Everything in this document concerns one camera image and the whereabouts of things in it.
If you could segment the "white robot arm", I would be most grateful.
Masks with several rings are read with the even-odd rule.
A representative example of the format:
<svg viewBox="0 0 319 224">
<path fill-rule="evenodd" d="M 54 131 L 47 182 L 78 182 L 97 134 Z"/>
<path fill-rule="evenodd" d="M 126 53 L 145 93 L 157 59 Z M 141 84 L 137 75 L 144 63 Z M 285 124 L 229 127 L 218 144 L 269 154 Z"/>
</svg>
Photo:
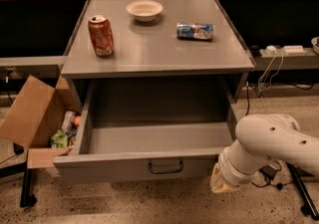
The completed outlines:
<svg viewBox="0 0 319 224">
<path fill-rule="evenodd" d="M 301 133 L 296 119 L 287 114 L 247 115 L 235 127 L 235 142 L 218 156 L 211 191 L 236 191 L 273 160 L 283 160 L 318 177 L 319 138 Z"/>
</svg>

